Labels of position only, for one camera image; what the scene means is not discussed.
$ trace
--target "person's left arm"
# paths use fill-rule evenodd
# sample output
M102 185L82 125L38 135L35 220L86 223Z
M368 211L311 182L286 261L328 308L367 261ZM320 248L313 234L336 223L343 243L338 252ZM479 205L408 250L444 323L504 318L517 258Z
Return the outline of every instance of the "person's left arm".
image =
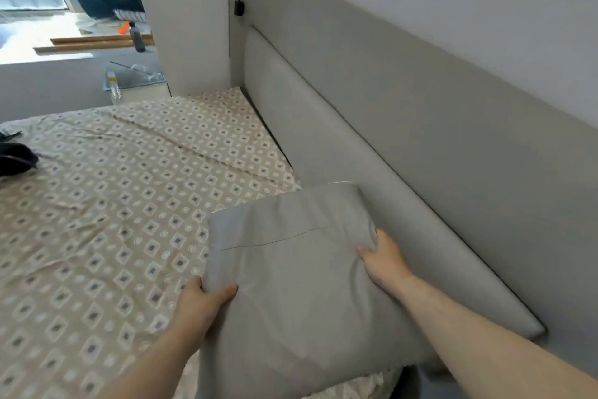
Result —
M213 294L194 276L181 293L175 315L160 339L121 377L102 389L99 399L170 399L189 358L198 351L218 310L237 293L229 284Z

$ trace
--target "forearm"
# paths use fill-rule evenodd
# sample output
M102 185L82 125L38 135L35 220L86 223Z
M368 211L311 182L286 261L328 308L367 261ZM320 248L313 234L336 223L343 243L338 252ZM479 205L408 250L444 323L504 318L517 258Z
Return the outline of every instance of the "forearm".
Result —
M104 388L100 399L170 399L174 396L189 357L188 344L166 332L131 370Z
M598 382L414 276L392 294L472 399L598 397Z

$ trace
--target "wooden plank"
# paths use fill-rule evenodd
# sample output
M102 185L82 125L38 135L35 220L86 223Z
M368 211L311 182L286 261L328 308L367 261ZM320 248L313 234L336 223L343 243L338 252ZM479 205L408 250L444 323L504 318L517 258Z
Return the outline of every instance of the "wooden plank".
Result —
M144 41L153 40L151 34L141 34L141 38ZM85 35L83 37L56 37L55 39L50 39L54 45L62 45L66 43L82 43L82 42L95 42L95 41L114 41L114 40L124 40L124 39L131 39L128 35Z
M155 45L153 39L144 39L146 46ZM63 43L59 45L37 46L34 47L36 53L66 53L80 50L103 50L107 48L128 48L133 46L133 40L130 38L111 41L83 41L78 43Z

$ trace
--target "headboard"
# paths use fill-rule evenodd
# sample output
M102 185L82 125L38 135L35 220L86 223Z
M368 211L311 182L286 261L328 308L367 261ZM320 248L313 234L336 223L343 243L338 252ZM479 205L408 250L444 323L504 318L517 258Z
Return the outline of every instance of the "headboard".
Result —
M537 335L519 297L598 376L598 131L343 0L244 2L231 78L303 184L357 181L418 273L465 263L492 285L460 301L494 294Z

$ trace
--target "bed sheet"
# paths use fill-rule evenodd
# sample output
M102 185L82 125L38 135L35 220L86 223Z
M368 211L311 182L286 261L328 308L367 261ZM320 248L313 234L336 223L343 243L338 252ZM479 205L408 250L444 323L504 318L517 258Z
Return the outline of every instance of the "bed sheet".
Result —
M239 88L2 125L40 156L0 178L0 395L92 397L168 325L208 215L299 188ZM176 398L194 396L197 356ZM315 397L382 397L398 372Z

